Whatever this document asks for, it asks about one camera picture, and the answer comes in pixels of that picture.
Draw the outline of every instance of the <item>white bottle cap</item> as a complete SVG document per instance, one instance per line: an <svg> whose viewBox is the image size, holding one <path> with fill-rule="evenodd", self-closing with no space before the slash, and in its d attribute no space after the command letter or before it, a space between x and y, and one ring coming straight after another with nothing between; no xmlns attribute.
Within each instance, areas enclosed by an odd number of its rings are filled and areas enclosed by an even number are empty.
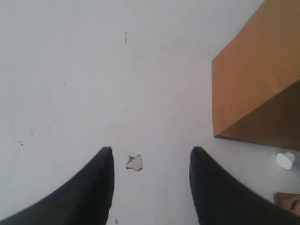
<svg viewBox="0 0 300 225"><path fill-rule="evenodd" d="M290 152L278 153L276 155L276 161L280 167L289 170L293 166L293 163L295 161L295 156Z"/></svg>

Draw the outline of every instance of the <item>white floor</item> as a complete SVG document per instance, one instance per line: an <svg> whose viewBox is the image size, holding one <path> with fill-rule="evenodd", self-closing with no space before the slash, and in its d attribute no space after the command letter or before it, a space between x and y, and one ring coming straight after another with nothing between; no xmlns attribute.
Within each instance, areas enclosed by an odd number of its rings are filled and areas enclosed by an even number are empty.
<svg viewBox="0 0 300 225"><path fill-rule="evenodd" d="M211 60L262 1L0 0L0 218L102 146L116 169L108 225L198 224L195 145L268 200L300 191L279 149L212 136ZM126 170L138 154L144 168Z"/></svg>

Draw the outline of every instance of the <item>dark mark on floor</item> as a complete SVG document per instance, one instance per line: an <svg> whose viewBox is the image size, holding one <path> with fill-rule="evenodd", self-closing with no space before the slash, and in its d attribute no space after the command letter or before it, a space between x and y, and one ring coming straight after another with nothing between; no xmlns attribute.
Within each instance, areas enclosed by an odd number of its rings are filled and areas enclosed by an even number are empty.
<svg viewBox="0 0 300 225"><path fill-rule="evenodd" d="M127 27L125 25L125 45L127 45Z"/></svg>
<svg viewBox="0 0 300 225"><path fill-rule="evenodd" d="M137 155L135 157L129 156L129 161L126 165L126 169L133 169L137 172L141 171L143 168L142 155Z"/></svg>

